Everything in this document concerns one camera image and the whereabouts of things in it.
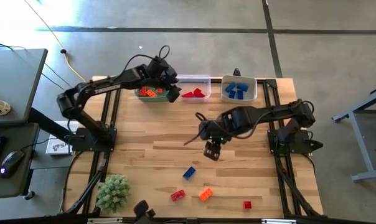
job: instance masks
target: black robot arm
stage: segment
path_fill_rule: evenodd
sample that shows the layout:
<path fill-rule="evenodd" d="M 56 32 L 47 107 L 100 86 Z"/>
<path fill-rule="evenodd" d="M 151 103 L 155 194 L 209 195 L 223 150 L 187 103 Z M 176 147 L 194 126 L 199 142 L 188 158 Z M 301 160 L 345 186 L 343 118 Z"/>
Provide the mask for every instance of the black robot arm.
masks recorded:
<path fill-rule="evenodd" d="M 178 82 L 176 76 L 176 71 L 163 58 L 156 56 L 148 66 L 140 65 L 124 70 L 116 77 L 79 83 L 75 88 L 59 94 L 57 103 L 64 117 L 77 120 L 91 132 L 95 139 L 107 140 L 109 134 L 105 124 L 95 121 L 83 110 L 90 97 L 113 90 L 134 90 L 152 86 L 168 90 L 167 99 L 174 102 L 181 90 L 175 86 Z"/>
<path fill-rule="evenodd" d="M 215 161 L 219 159 L 221 144 L 231 141 L 232 138 L 249 138 L 257 124 L 292 118 L 285 127 L 278 130 L 278 141 L 284 143 L 300 128 L 308 128 L 315 122 L 309 105 L 303 103 L 301 99 L 268 108 L 237 106 L 220 114 L 216 120 L 207 120 L 198 113 L 196 116 L 201 120 L 199 136 L 202 140 L 207 140 L 204 155 Z M 239 136 L 248 131 L 250 131 L 248 135 Z"/>

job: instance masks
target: blue lego brick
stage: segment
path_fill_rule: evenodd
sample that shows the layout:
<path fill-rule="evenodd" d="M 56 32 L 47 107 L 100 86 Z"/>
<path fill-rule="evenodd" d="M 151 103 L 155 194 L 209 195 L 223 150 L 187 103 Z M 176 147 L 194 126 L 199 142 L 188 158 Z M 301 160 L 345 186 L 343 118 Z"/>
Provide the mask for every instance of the blue lego brick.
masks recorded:
<path fill-rule="evenodd" d="M 228 98 L 234 99 L 235 98 L 235 91 L 231 90 L 230 91 L 230 95 L 228 96 Z"/>
<path fill-rule="evenodd" d="M 225 91 L 229 93 L 233 88 L 235 88 L 235 83 L 229 84 L 226 88 Z"/>
<path fill-rule="evenodd" d="M 196 171 L 196 170 L 195 170 L 193 167 L 190 167 L 190 168 L 187 170 L 187 172 L 185 172 L 185 174 L 183 175 L 183 177 L 184 177 L 186 180 L 189 180 L 189 179 L 192 177 L 192 175 L 194 175 L 195 171 Z"/>
<path fill-rule="evenodd" d="M 237 84 L 237 89 L 238 90 L 243 90 L 243 91 L 248 91 L 249 86 L 245 84 Z"/>
<path fill-rule="evenodd" d="M 237 91 L 237 98 L 238 98 L 238 100 L 243 100 L 243 91 L 242 90 Z"/>

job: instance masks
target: red lego brick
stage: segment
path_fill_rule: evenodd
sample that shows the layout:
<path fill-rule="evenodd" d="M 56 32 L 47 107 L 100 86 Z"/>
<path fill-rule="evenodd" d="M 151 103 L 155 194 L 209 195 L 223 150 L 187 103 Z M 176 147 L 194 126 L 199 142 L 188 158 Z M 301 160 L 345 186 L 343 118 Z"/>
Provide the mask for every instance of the red lego brick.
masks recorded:
<path fill-rule="evenodd" d="M 205 95 L 202 93 L 202 90 L 200 90 L 200 89 L 198 89 L 198 88 L 196 88 L 196 89 L 194 90 L 194 96 L 195 96 L 195 97 L 198 97 L 198 98 L 203 98 L 203 97 L 205 97 Z"/>
<path fill-rule="evenodd" d="M 148 96 L 150 97 L 157 97 L 157 94 L 152 90 L 146 90 L 146 94 L 148 94 Z"/>
<path fill-rule="evenodd" d="M 204 190 L 200 195 L 199 198 L 204 202 L 206 201 L 211 195 L 213 194 L 213 190 L 211 188 L 207 188 Z"/>
<path fill-rule="evenodd" d="M 189 92 L 189 93 L 183 94 L 182 97 L 192 98 L 192 97 L 194 97 L 194 94 L 192 92 Z"/>
<path fill-rule="evenodd" d="M 176 200 L 179 200 L 179 199 L 182 199 L 183 197 L 185 197 L 185 195 L 186 195 L 186 193 L 184 192 L 184 190 L 179 190 L 176 193 L 171 195 L 171 200 L 173 200 L 173 202 L 175 202 Z"/>
<path fill-rule="evenodd" d="M 146 87 L 142 87 L 140 90 L 139 90 L 139 95 L 140 96 L 146 96 Z"/>
<path fill-rule="evenodd" d="M 243 202 L 243 208 L 244 209 L 251 209 L 251 202 L 250 201 L 244 201 Z"/>

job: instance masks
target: wooden tabletop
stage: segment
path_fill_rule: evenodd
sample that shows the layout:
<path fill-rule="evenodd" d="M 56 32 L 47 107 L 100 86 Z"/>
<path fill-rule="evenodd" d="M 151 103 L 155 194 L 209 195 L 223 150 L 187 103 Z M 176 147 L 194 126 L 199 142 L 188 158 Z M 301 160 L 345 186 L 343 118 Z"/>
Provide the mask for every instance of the wooden tabletop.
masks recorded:
<path fill-rule="evenodd" d="M 281 104 L 297 99 L 292 79 L 276 80 Z M 99 120 L 104 99 L 105 94 L 92 97 L 85 111 Z M 204 141 L 198 139 L 183 146 L 198 133 L 200 121 L 194 116 L 195 112 L 215 119 L 221 112 L 235 106 L 238 105 L 220 101 L 219 84 L 212 85 L 209 102 L 204 104 L 187 104 L 181 99 L 174 103 L 143 103 L 133 91 L 123 90 L 116 119 L 118 137 L 107 174 L 127 176 L 132 186 L 131 197 L 128 206 L 120 212 L 102 215 L 133 217 L 134 206 L 145 199 L 157 217 L 281 218 L 275 160 L 269 153 L 266 138 L 268 123 L 259 124 L 251 138 L 233 139 L 222 146 L 218 162 L 203 156 Z M 258 88 L 258 98 L 253 106 L 265 106 L 262 88 Z M 85 152 L 72 167 L 66 208 L 86 187 L 92 157 L 93 153 Z M 297 154 L 292 155 L 292 163 L 298 189 L 313 209 L 322 213 L 311 163 Z M 182 175 L 190 166 L 197 171 L 190 180 L 185 180 Z M 199 194 L 207 187 L 212 188 L 213 196 L 202 202 Z M 293 211 L 291 193 L 286 188 L 289 207 Z M 173 202 L 170 195 L 181 189 L 186 196 Z M 90 211 L 95 199 L 96 190 Z M 243 209 L 243 201 L 247 200 L 253 206 L 250 210 Z"/>

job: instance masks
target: concrete floor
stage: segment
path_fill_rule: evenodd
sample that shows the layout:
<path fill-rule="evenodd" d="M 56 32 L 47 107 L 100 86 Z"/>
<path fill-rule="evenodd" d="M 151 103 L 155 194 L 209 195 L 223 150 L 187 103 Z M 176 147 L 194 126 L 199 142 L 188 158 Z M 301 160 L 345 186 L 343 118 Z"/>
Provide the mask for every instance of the concrete floor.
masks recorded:
<path fill-rule="evenodd" d="M 261 0 L 29 2 L 51 26 L 266 29 Z M 376 0 L 268 0 L 268 4 L 274 29 L 376 30 Z M 41 21 L 24 2 L 12 9 L 0 2 L 0 42 L 47 48 L 47 64 L 69 83 L 78 83 L 51 33 L 33 31 L 38 26 L 43 26 Z M 164 44 L 171 46 L 168 62 L 178 73 L 218 77 L 238 67 L 243 76 L 275 77 L 268 34 L 57 32 L 57 36 L 86 79 L 119 74 L 132 55 L 154 55 Z M 376 179 L 351 181 L 350 175 L 365 171 L 365 164 L 351 125 L 331 120 L 376 88 L 376 35 L 276 34 L 275 40 L 283 77 L 293 78 L 298 96 L 316 107 L 317 122 L 311 131 L 324 147 L 313 159 L 324 213 L 376 222 Z M 67 87 L 47 69 L 44 73 Z M 60 92 L 41 79 L 35 108 L 62 119 L 55 103 Z M 0 219 L 56 214 L 65 173 L 66 169 L 35 171 L 31 188 L 37 196 L 28 202 L 20 197 L 0 199 L 0 211 L 9 210 L 0 212 Z"/>

